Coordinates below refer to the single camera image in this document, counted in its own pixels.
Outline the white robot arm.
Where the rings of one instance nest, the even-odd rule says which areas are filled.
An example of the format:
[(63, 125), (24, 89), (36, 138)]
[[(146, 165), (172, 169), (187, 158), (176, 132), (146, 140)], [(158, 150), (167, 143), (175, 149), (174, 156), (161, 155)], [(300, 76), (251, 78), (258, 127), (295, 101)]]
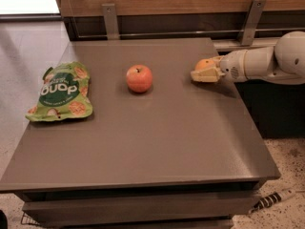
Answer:
[(263, 80), (275, 84), (305, 82), (305, 32), (292, 31), (274, 46), (238, 50), (205, 58), (191, 71), (195, 82), (215, 83), (221, 78), (232, 82)]

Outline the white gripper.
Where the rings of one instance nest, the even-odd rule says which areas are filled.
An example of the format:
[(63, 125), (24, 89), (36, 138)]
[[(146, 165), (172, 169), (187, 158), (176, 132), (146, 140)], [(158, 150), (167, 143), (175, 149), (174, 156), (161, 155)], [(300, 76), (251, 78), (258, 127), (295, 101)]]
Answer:
[(191, 71), (191, 78), (195, 82), (217, 82), (222, 76), (232, 82), (245, 82), (247, 80), (244, 70), (246, 50), (230, 52), (212, 58), (216, 67)]

